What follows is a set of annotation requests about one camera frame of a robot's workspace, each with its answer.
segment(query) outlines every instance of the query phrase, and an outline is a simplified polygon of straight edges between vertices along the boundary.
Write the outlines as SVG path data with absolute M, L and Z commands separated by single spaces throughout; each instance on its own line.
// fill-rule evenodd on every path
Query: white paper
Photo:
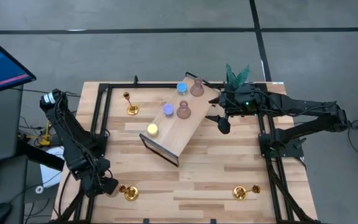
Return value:
M 60 146 L 47 150 L 47 153 L 58 156 L 63 159 L 63 150 L 64 150 L 63 146 Z M 60 172 L 59 170 L 55 170 L 44 165 L 40 165 L 40 167 L 41 167 L 41 176 L 42 176 L 42 182 L 44 183 L 44 188 L 48 188 L 55 184 L 60 183 L 60 177 L 62 176 L 62 174 L 58 174 Z

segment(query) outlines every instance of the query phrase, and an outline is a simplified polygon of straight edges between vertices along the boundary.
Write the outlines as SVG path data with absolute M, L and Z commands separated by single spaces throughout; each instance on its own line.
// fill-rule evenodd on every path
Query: yellow ball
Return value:
M 147 126 L 147 132 L 151 136 L 156 136 L 158 134 L 158 127 L 156 124 L 149 124 Z

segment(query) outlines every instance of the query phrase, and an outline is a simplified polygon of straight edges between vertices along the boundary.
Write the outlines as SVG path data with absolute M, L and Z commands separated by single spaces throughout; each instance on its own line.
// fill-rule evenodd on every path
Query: tilted wooden board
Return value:
M 190 93 L 190 88 L 194 85 L 194 79 L 185 77 L 183 82 L 187 84 L 187 94 L 179 95 L 175 90 L 171 94 L 171 98 L 167 101 L 167 103 L 173 104 L 173 116 L 169 118 L 166 117 L 161 106 L 157 116 L 152 121 L 158 126 L 158 136 L 149 136 L 147 131 L 143 133 L 144 136 L 163 147 L 164 151 L 170 152 L 170 154 L 173 154 L 176 158 L 180 156 L 196 129 L 202 120 L 204 120 L 206 113 L 211 107 L 208 101 L 219 95 L 217 90 L 203 85 L 204 94 L 195 97 Z M 191 110 L 191 116 L 187 119 L 180 119 L 176 114 L 176 110 L 182 100 L 188 102 L 188 107 Z M 178 164 L 177 159 L 171 158 L 170 160 Z
M 98 85 L 86 82 L 81 94 L 76 118 L 87 130 L 91 127 Z M 269 91 L 285 93 L 282 84 L 268 83 L 267 86 Z M 122 97 L 125 91 L 131 93 L 132 103 L 140 107 L 139 114 L 126 113 L 127 101 Z M 114 178 L 122 184 L 138 187 L 140 195 L 134 202 L 125 200 L 123 194 L 97 196 L 92 222 L 142 223 L 144 218 L 149 218 L 150 223 L 209 223 L 216 218 L 218 223 L 275 223 L 266 164 L 257 140 L 260 131 L 256 116 L 231 118 L 231 132 L 227 135 L 219 132 L 216 123 L 204 119 L 182 152 L 179 168 L 144 147 L 139 133 L 153 121 L 174 91 L 169 88 L 112 91 L 107 125 L 111 137 L 106 158 L 111 161 Z M 219 110 L 221 108 L 211 108 L 208 113 L 215 114 Z M 274 120 L 277 128 L 293 126 L 290 117 Z M 306 214 L 317 218 L 305 168 L 291 158 L 283 158 L 283 162 L 290 193 Z M 67 173 L 65 167 L 56 208 Z M 249 194 L 245 202 L 233 199 L 231 191 L 235 186 L 250 189 L 254 184 L 261 186 L 260 194 Z M 69 179 L 62 209 L 73 200 L 79 186 L 79 181 Z M 282 217 L 286 218 L 283 199 L 281 193 L 278 194 Z M 86 205 L 87 199 L 83 203 L 82 218 Z

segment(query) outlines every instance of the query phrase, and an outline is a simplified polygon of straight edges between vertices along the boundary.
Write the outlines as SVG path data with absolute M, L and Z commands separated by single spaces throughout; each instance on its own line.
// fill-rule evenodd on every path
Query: wooden table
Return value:
M 87 130 L 91 127 L 98 85 L 98 82 L 84 84 L 78 106 L 76 118 Z M 285 93 L 282 83 L 267 86 L 269 91 Z M 122 97 L 125 91 L 131 94 L 132 103 L 139 106 L 139 114 L 126 113 L 127 101 Z M 136 186 L 140 195 L 135 202 L 127 201 L 123 194 L 97 196 L 92 222 L 142 223 L 149 218 L 151 223 L 209 223 L 215 218 L 218 223 L 275 223 L 266 164 L 257 140 L 260 129 L 256 116 L 231 118 L 231 132 L 227 135 L 219 132 L 216 123 L 204 119 L 180 156 L 179 168 L 144 147 L 139 133 L 144 132 L 174 91 L 113 89 L 107 125 L 111 137 L 105 157 L 111 161 L 114 178 L 121 184 Z M 211 108 L 209 113 L 217 113 L 216 110 L 221 108 Z M 290 128 L 293 120 L 286 116 L 275 118 L 275 125 Z M 283 158 L 283 162 L 290 193 L 306 214 L 317 218 L 305 168 L 293 158 Z M 56 208 L 67 174 L 65 167 Z M 235 186 L 250 189 L 254 184 L 261 186 L 260 194 L 250 193 L 244 202 L 233 199 Z M 62 209 L 73 200 L 79 186 L 79 181 L 69 179 Z M 282 216 L 286 218 L 281 193 L 279 197 Z M 82 218 L 87 203 L 85 199 Z

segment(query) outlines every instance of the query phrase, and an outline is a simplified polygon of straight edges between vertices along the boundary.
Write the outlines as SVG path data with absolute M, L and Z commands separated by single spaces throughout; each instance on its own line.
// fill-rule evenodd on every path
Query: concrete floor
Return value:
M 256 1 L 261 28 L 358 27 L 358 1 Z M 253 27 L 244 0 L 0 0 L 0 30 Z M 262 33 L 272 80 L 293 98 L 336 100 L 358 119 L 358 32 Z M 181 80 L 186 71 L 223 80 L 224 64 L 250 64 L 250 81 L 264 81 L 255 33 L 0 35 L 0 44 L 38 78 L 26 89 L 54 88 L 80 94 L 88 80 Z M 41 94 L 24 93 L 22 116 L 46 123 Z M 70 98 L 75 110 L 77 98 Z M 358 148 L 358 131 L 351 132 Z M 358 154 L 346 133 L 318 133 L 304 144 L 318 217 L 327 223 L 358 223 Z M 41 181 L 29 164 L 29 185 Z M 34 211 L 57 188 L 28 192 Z M 32 222 L 48 220 L 32 219 Z

